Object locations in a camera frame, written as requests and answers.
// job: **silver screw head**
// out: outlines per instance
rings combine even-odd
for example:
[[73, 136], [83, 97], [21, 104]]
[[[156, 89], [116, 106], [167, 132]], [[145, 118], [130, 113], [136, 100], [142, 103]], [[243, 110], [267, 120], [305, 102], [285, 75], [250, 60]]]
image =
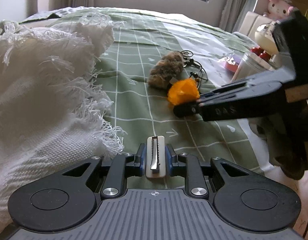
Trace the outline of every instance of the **silver screw head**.
[[202, 187], [195, 187], [194, 189], [191, 190], [191, 192], [196, 196], [203, 196], [207, 193], [207, 190]]
[[108, 187], [103, 190], [103, 194], [106, 196], [115, 196], [118, 193], [118, 190], [114, 187]]

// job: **furry toy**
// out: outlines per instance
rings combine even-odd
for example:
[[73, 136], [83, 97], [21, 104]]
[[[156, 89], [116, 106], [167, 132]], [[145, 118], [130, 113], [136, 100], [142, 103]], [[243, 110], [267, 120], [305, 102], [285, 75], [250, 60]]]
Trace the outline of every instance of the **furry toy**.
[[150, 70], [147, 83], [154, 88], [167, 89], [170, 80], [179, 77], [184, 64], [184, 58], [180, 52], [172, 51], [168, 53]]
[[290, 0], [269, 0], [268, 12], [263, 16], [268, 17], [274, 21], [285, 19], [293, 10]]

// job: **pink stuffed toy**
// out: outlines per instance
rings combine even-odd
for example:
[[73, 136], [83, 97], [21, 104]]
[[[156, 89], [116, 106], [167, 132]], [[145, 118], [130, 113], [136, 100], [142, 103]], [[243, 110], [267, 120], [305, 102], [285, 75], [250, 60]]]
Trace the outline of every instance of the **pink stuffed toy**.
[[286, 18], [293, 10], [289, 0], [269, 0], [268, 10], [270, 13], [265, 12], [263, 16], [268, 17], [274, 21]]

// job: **blue plastic part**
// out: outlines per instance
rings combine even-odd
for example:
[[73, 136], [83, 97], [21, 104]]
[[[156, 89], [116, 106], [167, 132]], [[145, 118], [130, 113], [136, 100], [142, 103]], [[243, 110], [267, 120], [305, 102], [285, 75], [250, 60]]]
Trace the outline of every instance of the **blue plastic part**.
[[172, 157], [171, 157], [171, 153], [168, 150], [167, 146], [165, 146], [165, 159], [166, 159], [166, 169], [167, 169], [167, 173], [170, 176], [172, 174], [172, 169], [173, 169], [173, 165], [172, 165]]
[[146, 167], [146, 153], [147, 153], [147, 146], [144, 147], [142, 156], [141, 156], [141, 165], [140, 170], [145, 174], [145, 167]]

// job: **orange plastic bag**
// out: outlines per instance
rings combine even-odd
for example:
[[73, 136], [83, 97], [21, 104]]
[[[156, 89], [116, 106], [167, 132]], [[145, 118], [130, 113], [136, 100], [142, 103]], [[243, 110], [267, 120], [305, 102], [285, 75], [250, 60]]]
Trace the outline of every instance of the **orange plastic bag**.
[[167, 94], [167, 100], [174, 106], [195, 101], [199, 98], [199, 92], [196, 87], [196, 81], [187, 78], [174, 83]]

